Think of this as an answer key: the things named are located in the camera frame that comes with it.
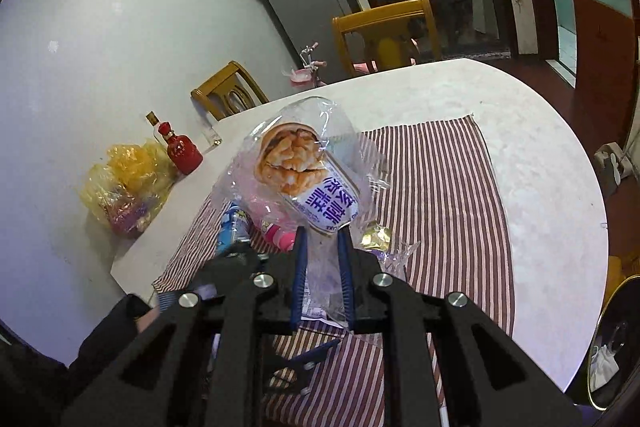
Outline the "person's left hand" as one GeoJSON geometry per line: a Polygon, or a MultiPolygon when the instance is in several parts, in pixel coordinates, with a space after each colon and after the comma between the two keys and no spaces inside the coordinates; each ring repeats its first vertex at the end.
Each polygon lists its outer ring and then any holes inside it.
{"type": "Polygon", "coordinates": [[[147,329],[159,316],[160,309],[155,307],[143,314],[142,317],[138,317],[136,320],[138,333],[142,333],[145,329],[147,329]]]}

